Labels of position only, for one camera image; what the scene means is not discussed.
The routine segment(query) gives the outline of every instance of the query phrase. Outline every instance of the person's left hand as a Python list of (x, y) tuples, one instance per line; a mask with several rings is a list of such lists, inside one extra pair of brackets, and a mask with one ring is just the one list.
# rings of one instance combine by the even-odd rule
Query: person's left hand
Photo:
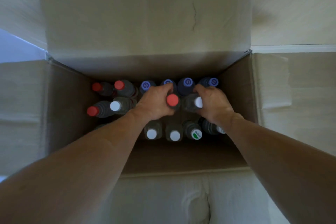
[(165, 115), (173, 115), (174, 110), (168, 107), (166, 96), (173, 91), (173, 84), (167, 83), (162, 86), (151, 86), (143, 95), (135, 109), (144, 112), (150, 120), (160, 119)]

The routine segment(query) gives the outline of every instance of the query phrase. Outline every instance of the hand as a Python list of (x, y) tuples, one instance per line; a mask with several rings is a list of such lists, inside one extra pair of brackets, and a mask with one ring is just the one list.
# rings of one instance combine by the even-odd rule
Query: hand
[(209, 122), (222, 126), (222, 122), (230, 121), (235, 115), (226, 95), (220, 89), (215, 87), (205, 88), (197, 84), (194, 87), (194, 92), (200, 95), (203, 102), (203, 108), (198, 110), (197, 113)]
[(168, 107), (166, 96), (168, 92), (173, 92), (173, 84), (167, 83), (162, 86), (151, 86), (143, 95), (135, 109), (148, 115), (150, 120), (160, 119), (165, 115), (173, 115), (174, 110)]

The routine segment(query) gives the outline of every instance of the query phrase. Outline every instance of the bottle cap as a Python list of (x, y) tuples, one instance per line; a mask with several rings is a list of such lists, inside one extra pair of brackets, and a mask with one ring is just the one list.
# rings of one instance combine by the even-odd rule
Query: bottle cap
[(96, 106), (90, 106), (86, 112), (90, 116), (97, 116), (99, 114), (99, 108)]
[(101, 85), (98, 82), (95, 82), (94, 84), (92, 84), (92, 90), (93, 91), (102, 91), (103, 90), (103, 85)]
[(183, 80), (183, 85), (186, 86), (186, 87), (191, 87), (193, 84), (193, 80), (191, 78), (185, 78)]
[(202, 132), (199, 129), (193, 129), (191, 131), (191, 137), (195, 140), (200, 140), (202, 137)]
[(214, 87), (216, 87), (216, 86), (219, 84), (219, 81), (218, 81), (217, 78), (213, 77), (213, 78), (211, 78), (211, 79), (209, 80), (208, 84), (209, 84), (210, 86), (214, 86)]
[(180, 101), (179, 97), (176, 94), (169, 94), (166, 97), (167, 105), (169, 105), (171, 107), (177, 106), (179, 101)]
[(153, 139), (156, 138), (156, 136), (158, 135), (158, 133), (156, 132), (155, 129), (151, 128), (151, 129), (148, 129), (146, 135), (147, 135), (147, 138), (148, 138), (148, 139), (153, 140)]
[(203, 108), (203, 101), (201, 99), (201, 97), (197, 97), (194, 100), (195, 106), (198, 108)]
[(172, 132), (170, 132), (169, 136), (170, 139), (174, 142), (180, 140), (181, 137), (180, 132), (178, 132), (177, 130), (173, 130)]
[(141, 83), (141, 88), (142, 88), (144, 91), (149, 90), (150, 86), (151, 86), (151, 83), (150, 83), (149, 81), (143, 81), (143, 82)]
[(117, 89), (117, 90), (123, 90), (125, 88), (125, 83), (121, 80), (118, 80), (114, 83), (114, 87)]
[(119, 111), (121, 109), (121, 103), (119, 101), (112, 101), (110, 103), (110, 108), (112, 111)]
[(226, 134), (225, 131), (220, 126), (216, 126), (216, 130), (221, 134)]
[(165, 85), (165, 84), (170, 83), (170, 82), (172, 83), (173, 81), (171, 79), (166, 79), (166, 80), (164, 80), (163, 84)]

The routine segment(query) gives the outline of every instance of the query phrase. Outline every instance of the white bottle cap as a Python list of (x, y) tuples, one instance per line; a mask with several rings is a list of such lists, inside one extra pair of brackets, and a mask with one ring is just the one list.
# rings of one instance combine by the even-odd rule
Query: white bottle cap
[(110, 108), (112, 111), (119, 111), (121, 109), (121, 103), (119, 101), (112, 101)]
[(194, 100), (195, 106), (197, 106), (198, 108), (202, 108), (203, 107), (203, 102), (201, 97), (197, 97)]
[(155, 129), (153, 129), (153, 128), (148, 129), (148, 131), (147, 131), (147, 138), (148, 139), (153, 140), (153, 139), (156, 138), (157, 135), (158, 135), (158, 133)]
[(202, 137), (202, 132), (197, 128), (193, 129), (190, 134), (191, 134), (191, 137), (195, 140), (200, 140)]
[(174, 142), (180, 140), (180, 132), (178, 132), (177, 130), (173, 130), (172, 132), (170, 132), (170, 139)]
[(225, 131), (220, 126), (216, 126), (216, 130), (221, 134), (226, 134)]

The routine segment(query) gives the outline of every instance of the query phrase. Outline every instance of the bare skin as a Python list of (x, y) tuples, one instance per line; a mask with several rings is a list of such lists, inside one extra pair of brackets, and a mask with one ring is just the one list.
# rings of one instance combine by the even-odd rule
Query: bare skin
[[(0, 183), (2, 223), (84, 223), (107, 198), (141, 130), (172, 115), (172, 84), (151, 87), (136, 108)], [(196, 85), (199, 114), (221, 126), (291, 223), (336, 220), (336, 158), (244, 120), (224, 93)]]

